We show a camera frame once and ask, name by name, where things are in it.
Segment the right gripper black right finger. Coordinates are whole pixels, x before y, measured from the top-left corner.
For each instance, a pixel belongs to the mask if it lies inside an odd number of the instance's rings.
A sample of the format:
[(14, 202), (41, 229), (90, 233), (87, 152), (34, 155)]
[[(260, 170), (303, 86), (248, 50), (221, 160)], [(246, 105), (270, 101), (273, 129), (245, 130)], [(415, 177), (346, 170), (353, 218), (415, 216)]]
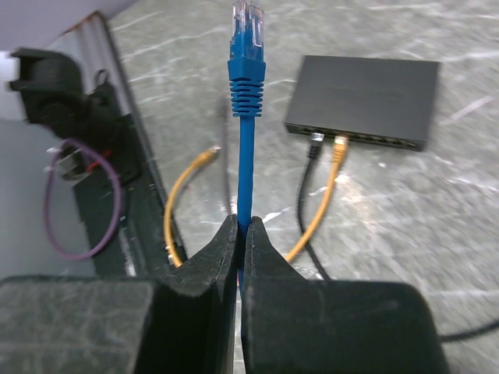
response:
[(410, 284), (308, 280), (254, 217), (246, 237), (242, 348), (248, 373), (447, 373), (423, 296)]

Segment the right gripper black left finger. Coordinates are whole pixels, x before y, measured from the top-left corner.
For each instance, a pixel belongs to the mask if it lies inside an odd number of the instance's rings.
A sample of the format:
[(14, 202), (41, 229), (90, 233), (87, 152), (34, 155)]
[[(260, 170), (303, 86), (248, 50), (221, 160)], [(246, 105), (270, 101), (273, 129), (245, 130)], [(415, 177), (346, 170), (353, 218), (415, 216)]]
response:
[(238, 225), (164, 277), (1, 282), (4, 373), (230, 373)]

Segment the black network switch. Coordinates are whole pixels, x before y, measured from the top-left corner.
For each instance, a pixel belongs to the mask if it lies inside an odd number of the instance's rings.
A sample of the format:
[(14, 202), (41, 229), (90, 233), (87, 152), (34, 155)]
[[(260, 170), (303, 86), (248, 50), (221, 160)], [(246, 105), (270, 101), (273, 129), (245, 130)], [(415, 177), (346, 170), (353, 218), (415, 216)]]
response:
[(284, 124), (300, 135), (421, 151), (429, 139), (441, 64), (307, 55)]

